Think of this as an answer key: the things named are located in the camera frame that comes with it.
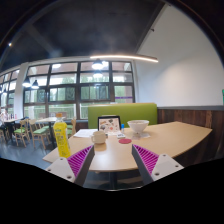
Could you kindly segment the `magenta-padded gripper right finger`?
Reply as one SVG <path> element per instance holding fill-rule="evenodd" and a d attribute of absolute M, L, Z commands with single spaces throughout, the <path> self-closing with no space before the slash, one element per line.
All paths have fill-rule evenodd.
<path fill-rule="evenodd" d="M 135 144 L 132 145 L 132 155 L 145 185 L 183 169 L 183 166 L 169 155 L 158 155 Z"/>

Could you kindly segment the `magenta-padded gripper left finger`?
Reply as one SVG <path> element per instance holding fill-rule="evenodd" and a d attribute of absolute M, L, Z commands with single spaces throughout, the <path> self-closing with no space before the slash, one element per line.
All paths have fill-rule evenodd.
<path fill-rule="evenodd" d="M 46 171 L 82 186 L 94 155 L 94 146 L 90 145 L 68 158 L 59 157 Z"/>

